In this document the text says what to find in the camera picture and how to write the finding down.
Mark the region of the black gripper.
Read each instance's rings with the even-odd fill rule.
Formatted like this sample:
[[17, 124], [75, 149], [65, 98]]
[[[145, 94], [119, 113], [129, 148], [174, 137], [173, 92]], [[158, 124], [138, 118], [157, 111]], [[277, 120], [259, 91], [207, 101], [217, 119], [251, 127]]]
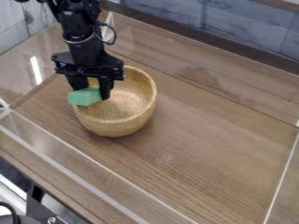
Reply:
[[74, 90], [90, 86], [89, 78], [97, 78], [102, 100], [107, 100], [114, 81], [125, 79], [125, 62], [110, 55], [105, 43], [94, 38], [83, 43], [69, 43], [70, 50], [51, 56], [55, 72], [66, 76]]

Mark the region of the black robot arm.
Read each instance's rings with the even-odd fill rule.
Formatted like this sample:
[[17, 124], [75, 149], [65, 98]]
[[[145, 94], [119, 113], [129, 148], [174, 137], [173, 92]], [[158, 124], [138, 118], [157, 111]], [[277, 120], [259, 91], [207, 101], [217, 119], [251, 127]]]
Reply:
[[89, 78], [97, 78], [102, 100], [111, 97], [115, 81], [125, 77], [125, 61], [110, 55], [105, 45], [114, 45], [117, 32], [99, 21], [101, 0], [35, 0], [47, 4], [61, 23], [67, 52], [51, 56], [55, 72], [63, 74], [74, 90], [90, 87]]

